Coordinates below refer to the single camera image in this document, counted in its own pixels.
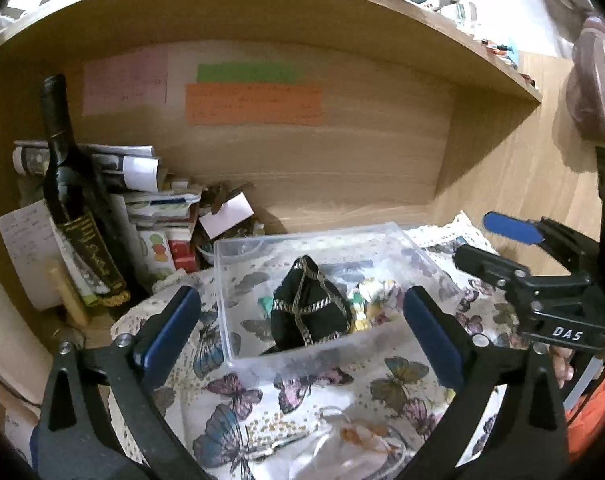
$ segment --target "pink paper note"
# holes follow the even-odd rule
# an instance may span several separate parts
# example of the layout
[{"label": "pink paper note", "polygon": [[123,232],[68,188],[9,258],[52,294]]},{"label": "pink paper note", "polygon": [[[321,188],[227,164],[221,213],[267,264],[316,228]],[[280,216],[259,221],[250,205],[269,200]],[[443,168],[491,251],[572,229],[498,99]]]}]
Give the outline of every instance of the pink paper note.
[{"label": "pink paper note", "polygon": [[85,64],[83,115],[167,101],[167,49],[152,46]]}]

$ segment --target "orange fabric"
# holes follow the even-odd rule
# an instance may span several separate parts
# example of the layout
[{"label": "orange fabric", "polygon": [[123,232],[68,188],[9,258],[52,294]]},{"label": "orange fabric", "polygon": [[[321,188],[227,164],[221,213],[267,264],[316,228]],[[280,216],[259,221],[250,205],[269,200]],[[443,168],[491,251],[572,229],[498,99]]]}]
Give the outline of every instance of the orange fabric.
[{"label": "orange fabric", "polygon": [[[580,408],[584,397],[567,413],[567,421]],[[589,447],[591,440],[597,435],[600,423],[605,420],[605,378],[594,391],[591,399],[575,418],[567,435],[569,438],[569,456],[571,460],[578,458]]]}]

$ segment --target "butterfly tablecloth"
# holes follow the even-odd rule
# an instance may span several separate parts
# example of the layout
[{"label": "butterfly tablecloth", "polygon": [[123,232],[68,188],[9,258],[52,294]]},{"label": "butterfly tablecloth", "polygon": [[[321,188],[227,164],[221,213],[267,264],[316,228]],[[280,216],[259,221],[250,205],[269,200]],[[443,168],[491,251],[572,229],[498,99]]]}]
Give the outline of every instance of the butterfly tablecloth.
[{"label": "butterfly tablecloth", "polygon": [[[463,291],[463,299],[451,314],[468,332],[484,333],[500,346],[522,347],[515,334],[517,317],[502,291],[458,271],[453,264],[453,252],[464,243],[493,251],[464,213],[445,227],[423,226],[407,233]],[[404,443],[409,452],[390,454],[385,465],[369,477],[391,479],[400,470],[398,462],[410,460],[453,399],[453,391],[438,383],[415,338],[366,362],[246,388],[223,362],[213,269],[186,276],[139,304],[113,326],[112,338],[119,333],[136,333],[147,318],[162,311],[183,284],[199,291],[201,319],[166,384],[153,398],[171,429],[212,478],[269,480],[268,460],[262,464],[247,461],[249,450],[313,431],[319,425],[321,410],[331,407],[342,410],[351,420],[383,424],[390,435]],[[504,391],[503,387],[494,391],[460,463],[481,452]],[[109,409],[124,452],[143,462],[113,395]]]}]

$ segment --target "green paper note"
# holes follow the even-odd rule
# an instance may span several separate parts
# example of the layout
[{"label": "green paper note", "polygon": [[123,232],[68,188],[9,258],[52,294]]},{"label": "green paper note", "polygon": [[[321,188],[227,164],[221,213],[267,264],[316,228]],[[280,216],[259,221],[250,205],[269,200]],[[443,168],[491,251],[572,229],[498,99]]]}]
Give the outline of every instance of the green paper note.
[{"label": "green paper note", "polygon": [[228,62],[198,65],[198,83],[282,83],[300,79],[287,63],[270,61]]}]

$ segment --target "orange paper note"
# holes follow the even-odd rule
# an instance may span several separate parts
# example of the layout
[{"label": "orange paper note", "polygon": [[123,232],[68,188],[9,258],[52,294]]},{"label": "orange paper note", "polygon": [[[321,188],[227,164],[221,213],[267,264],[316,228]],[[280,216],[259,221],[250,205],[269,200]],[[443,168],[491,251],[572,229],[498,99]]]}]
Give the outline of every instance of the orange paper note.
[{"label": "orange paper note", "polygon": [[186,85],[187,124],[306,124],[321,121],[321,91],[313,85],[197,83]]}]

